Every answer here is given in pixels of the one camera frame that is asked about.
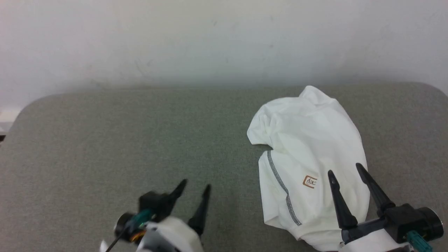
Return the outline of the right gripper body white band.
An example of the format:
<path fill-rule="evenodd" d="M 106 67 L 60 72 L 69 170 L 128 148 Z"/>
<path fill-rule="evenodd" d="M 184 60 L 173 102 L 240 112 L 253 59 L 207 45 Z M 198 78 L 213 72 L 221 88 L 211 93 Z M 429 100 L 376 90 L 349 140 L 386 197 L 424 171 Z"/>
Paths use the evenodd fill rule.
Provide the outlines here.
<path fill-rule="evenodd" d="M 349 241 L 349 232 L 341 231 L 343 242 L 337 252 L 414 252 L 408 243 L 397 243 L 384 229 L 383 218 L 359 223 L 357 230 L 362 236 Z"/>

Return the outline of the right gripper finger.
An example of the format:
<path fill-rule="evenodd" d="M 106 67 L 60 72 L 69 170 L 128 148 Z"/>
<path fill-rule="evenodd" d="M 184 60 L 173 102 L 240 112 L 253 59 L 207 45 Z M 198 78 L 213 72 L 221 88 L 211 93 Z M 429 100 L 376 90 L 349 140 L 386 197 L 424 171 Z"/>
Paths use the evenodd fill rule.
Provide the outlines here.
<path fill-rule="evenodd" d="M 357 227 L 357 219 L 350 212 L 341 192 L 339 182 L 332 170 L 328 171 L 328 179 L 336 211 L 339 228 L 350 230 Z"/>
<path fill-rule="evenodd" d="M 356 169 L 363 183 L 367 185 L 377 207 L 377 216 L 384 216 L 387 209 L 394 208 L 395 203 L 390 200 L 383 189 L 376 183 L 364 166 L 356 163 Z"/>

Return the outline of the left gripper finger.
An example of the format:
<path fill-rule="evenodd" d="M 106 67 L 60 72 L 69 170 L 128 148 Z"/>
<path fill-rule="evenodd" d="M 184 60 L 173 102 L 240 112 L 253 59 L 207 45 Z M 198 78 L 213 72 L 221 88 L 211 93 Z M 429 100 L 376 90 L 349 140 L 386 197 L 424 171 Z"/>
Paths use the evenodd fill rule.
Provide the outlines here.
<path fill-rule="evenodd" d="M 181 197 L 187 185 L 187 182 L 188 182 L 187 179 L 181 180 L 181 182 L 177 185 L 177 187 L 169 194 L 170 207 L 173 208 L 174 205 L 176 204 L 176 201 Z"/>
<path fill-rule="evenodd" d="M 202 236 L 205 230 L 210 196 L 211 185 L 208 184 L 203 191 L 201 202 L 197 207 L 195 214 L 188 220 L 188 226 L 192 228 L 198 236 Z"/>

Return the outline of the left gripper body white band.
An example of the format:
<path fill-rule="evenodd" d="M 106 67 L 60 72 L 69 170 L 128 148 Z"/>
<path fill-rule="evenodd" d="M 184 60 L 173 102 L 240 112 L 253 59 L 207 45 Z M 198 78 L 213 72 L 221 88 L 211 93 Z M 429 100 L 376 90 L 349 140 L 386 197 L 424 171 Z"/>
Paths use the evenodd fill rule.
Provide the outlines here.
<path fill-rule="evenodd" d="M 148 222 L 136 252 L 204 252 L 199 235 L 177 217 Z"/>

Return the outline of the white long sleeve shirt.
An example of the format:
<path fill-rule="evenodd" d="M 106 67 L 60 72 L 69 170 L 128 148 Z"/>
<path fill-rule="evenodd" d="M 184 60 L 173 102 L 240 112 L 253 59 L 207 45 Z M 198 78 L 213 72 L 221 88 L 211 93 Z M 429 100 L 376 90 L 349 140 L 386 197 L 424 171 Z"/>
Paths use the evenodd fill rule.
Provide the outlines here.
<path fill-rule="evenodd" d="M 259 158 L 264 223 L 288 231 L 322 252 L 342 243 L 328 171 L 334 172 L 352 215 L 366 219 L 370 192 L 356 164 L 367 166 L 359 131 L 341 104 L 313 86 L 298 97 L 274 99 L 254 115 L 252 145 Z"/>

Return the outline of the grey fabric sofa cushion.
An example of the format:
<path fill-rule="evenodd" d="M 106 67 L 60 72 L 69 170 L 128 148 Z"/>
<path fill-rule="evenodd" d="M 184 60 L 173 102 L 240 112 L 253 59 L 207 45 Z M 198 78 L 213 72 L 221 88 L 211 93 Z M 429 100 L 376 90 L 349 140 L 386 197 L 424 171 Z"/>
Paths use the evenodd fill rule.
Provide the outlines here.
<path fill-rule="evenodd" d="M 264 224 L 258 160 L 246 131 L 273 99 L 303 86 L 109 90 L 25 107 L 0 146 L 0 252 L 99 252 L 149 190 L 188 184 L 173 215 L 191 218 L 207 184 L 206 252 L 315 252 Z M 363 140 L 367 169 L 396 204 L 427 206 L 448 252 L 448 96 L 422 83 L 320 85 Z"/>

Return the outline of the white block at wall base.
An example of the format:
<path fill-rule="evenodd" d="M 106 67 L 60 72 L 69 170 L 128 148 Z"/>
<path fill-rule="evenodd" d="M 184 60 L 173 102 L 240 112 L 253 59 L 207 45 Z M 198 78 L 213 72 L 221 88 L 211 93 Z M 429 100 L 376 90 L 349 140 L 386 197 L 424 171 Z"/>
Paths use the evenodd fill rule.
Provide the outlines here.
<path fill-rule="evenodd" d="M 21 113 L 20 108 L 0 107 L 0 123 L 13 123 L 20 113 Z"/>

